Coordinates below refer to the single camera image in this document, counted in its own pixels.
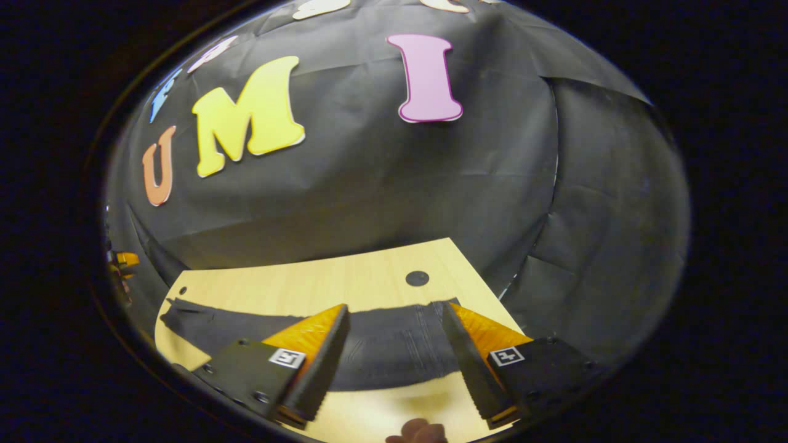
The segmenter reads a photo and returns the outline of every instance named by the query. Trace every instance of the human hand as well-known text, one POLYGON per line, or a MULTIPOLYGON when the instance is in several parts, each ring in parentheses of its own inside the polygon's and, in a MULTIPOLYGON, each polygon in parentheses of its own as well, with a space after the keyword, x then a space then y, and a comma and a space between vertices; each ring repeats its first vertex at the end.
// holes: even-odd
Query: human hand
POLYGON ((441 424, 412 419, 402 426, 400 435, 386 437, 386 443, 448 443, 441 424))

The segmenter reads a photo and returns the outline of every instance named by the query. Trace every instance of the foam letter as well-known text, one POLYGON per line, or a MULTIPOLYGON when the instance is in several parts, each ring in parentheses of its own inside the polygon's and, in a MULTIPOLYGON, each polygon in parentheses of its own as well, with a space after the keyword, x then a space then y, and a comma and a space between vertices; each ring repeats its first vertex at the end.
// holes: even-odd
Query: foam letter
POLYGON ((215 47, 210 48, 205 54, 202 55, 202 57, 199 58, 199 60, 195 61, 195 64, 192 65, 191 68, 189 68, 189 70, 186 71, 186 73, 187 74, 191 74, 191 73, 193 73, 195 71, 195 69, 197 69, 200 66, 204 65, 205 63, 215 59, 219 54, 225 52, 227 50, 227 48, 230 47, 230 43, 232 43, 233 40, 235 40, 237 38, 238 38, 238 35, 234 35, 234 36, 230 37, 229 39, 226 39, 225 41, 219 43, 215 47))
POLYGON ((145 193, 148 201, 153 206, 159 206, 169 198, 169 193, 173 190, 173 149, 172 141, 175 133, 175 126, 170 126, 158 138, 158 145, 162 149, 162 183, 156 184, 153 174, 153 154, 156 151, 156 143, 147 148, 143 154, 143 179, 145 180, 145 193))
POLYGON ((463 115, 463 107, 452 97, 446 67, 452 44, 431 35, 391 35, 387 42, 399 47, 405 64, 407 101, 400 117, 408 123, 452 121, 463 115))
POLYGON ((197 100, 191 111, 197 115, 200 177, 225 167, 225 156, 217 152, 214 137, 230 159, 240 161, 249 120, 248 149, 254 155, 301 143, 304 129, 293 120, 288 90, 290 72, 298 62, 298 57, 291 55, 257 68, 243 87, 238 103, 221 87, 197 100))
POLYGON ((449 2, 449 0, 421 0, 425 6, 429 6, 430 8, 440 9, 442 11, 448 11, 450 13, 467 13, 468 8, 465 6, 458 6, 453 5, 449 2))
POLYGON ((167 100, 167 92, 169 92, 169 89, 173 87, 173 84, 175 83, 175 77, 177 77, 178 74, 180 74, 180 71, 183 71, 183 69, 178 69, 173 74, 173 76, 171 76, 169 80, 167 80, 167 83, 165 83, 164 86, 162 86, 162 89, 158 90, 158 93, 153 98, 153 103, 151 103, 151 120, 148 121, 148 123, 153 123, 153 119, 156 118, 156 114, 158 114, 158 110, 162 108, 164 101, 167 100))
POLYGON ((303 20, 318 14, 331 13, 348 5, 350 5, 350 0, 310 0, 298 7, 293 18, 303 20))

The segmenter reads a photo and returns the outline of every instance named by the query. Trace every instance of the orange object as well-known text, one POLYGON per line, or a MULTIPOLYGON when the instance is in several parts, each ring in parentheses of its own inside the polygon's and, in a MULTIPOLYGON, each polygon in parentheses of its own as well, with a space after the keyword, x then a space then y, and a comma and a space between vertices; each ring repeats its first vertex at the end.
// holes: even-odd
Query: orange object
POLYGON ((133 252, 118 252, 117 262, 124 264, 124 267, 139 265, 139 257, 133 252))
POLYGON ((346 305, 338 304, 319 314, 305 318, 295 325, 289 326, 287 329, 283 329, 262 341, 271 346, 291 349, 307 354, 303 365, 301 365, 301 369, 299 369, 298 374, 296 374, 293 379, 293 384, 298 382, 301 376, 307 372, 312 362, 314 362, 315 356, 318 354, 318 351, 320 351, 320 347, 323 345, 323 342, 336 321, 336 317, 344 306, 346 305))
POLYGON ((499 349, 528 343, 529 341, 533 341, 533 339, 509 329, 498 322, 490 320, 483 315, 479 315, 470 309, 466 309, 454 303, 450 303, 450 305, 463 324, 463 328, 468 332, 470 339, 474 342, 474 346, 481 358, 485 361, 485 365, 487 365, 490 374, 492 374, 498 381, 498 384, 500 384, 500 380, 498 380, 498 377, 495 375, 495 371, 493 371, 489 363, 487 363, 487 356, 489 356, 489 353, 499 349))
POLYGON ((154 153, 156 143, 151 144, 143 154, 143 179, 145 181, 145 193, 148 201, 153 206, 159 206, 169 198, 173 190, 173 134, 175 126, 170 126, 158 139, 158 146, 162 149, 162 182, 156 184, 153 174, 154 153))

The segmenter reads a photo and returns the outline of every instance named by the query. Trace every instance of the finger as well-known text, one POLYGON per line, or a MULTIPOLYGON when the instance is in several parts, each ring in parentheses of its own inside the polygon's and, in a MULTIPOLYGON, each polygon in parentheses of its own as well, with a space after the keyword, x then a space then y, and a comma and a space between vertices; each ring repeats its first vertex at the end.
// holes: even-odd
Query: finger
POLYGON ((413 443, 446 443, 446 433, 443 425, 427 425, 418 430, 413 443))
POLYGON ((416 436, 418 430, 427 425, 429 425, 429 422, 424 419, 408 420, 402 425, 401 434, 403 437, 405 437, 405 441, 413 441, 413 438, 416 436))

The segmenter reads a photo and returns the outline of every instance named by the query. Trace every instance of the black fabric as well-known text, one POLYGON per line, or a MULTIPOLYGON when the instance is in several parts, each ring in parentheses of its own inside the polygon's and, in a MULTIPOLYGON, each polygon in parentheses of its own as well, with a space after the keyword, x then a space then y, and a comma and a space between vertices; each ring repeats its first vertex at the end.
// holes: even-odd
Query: black fabric
POLYGON ((180 273, 188 268, 180 260, 168 253, 166 249, 162 248, 156 239, 148 233, 145 225, 137 218, 131 208, 129 208, 128 212, 133 220, 139 244, 145 251, 145 256, 151 261, 151 265, 156 269, 164 283, 167 286, 172 286, 180 276, 180 273))
MULTIPOLYGON (((262 341, 304 317, 225 311, 181 299, 162 321, 209 356, 240 337, 262 341)), ((457 299, 448 300, 457 303, 457 299)), ((330 391, 395 388, 459 370, 441 326, 447 302, 353 312, 330 391)))
POLYGON ((119 137, 107 195, 110 225, 123 231, 113 245, 141 249, 133 212, 160 247, 147 250, 166 253, 141 257, 129 312, 143 313, 152 333, 179 269, 151 276, 161 266, 151 262, 176 263, 157 256, 187 269, 236 268, 449 237, 493 293, 506 291, 501 302, 526 334, 557 334, 613 366, 631 355, 667 309, 689 242, 673 140, 632 82, 566 32, 505 2, 466 7, 354 0, 297 21, 288 3, 169 61, 170 72, 187 69, 238 35, 179 75, 152 124, 151 101, 140 103, 119 137), (460 119, 397 115, 405 72, 385 37, 408 32, 452 43, 460 119), (305 140, 198 177, 194 103, 216 87, 237 99, 255 69, 286 55, 299 57, 289 92, 305 140), (171 125, 173 190, 153 207, 140 159, 171 125))
POLYGON ((526 335, 556 335, 615 365, 653 331, 678 283, 689 243, 686 180, 646 104, 583 82, 550 84, 555 197, 501 303, 526 335))

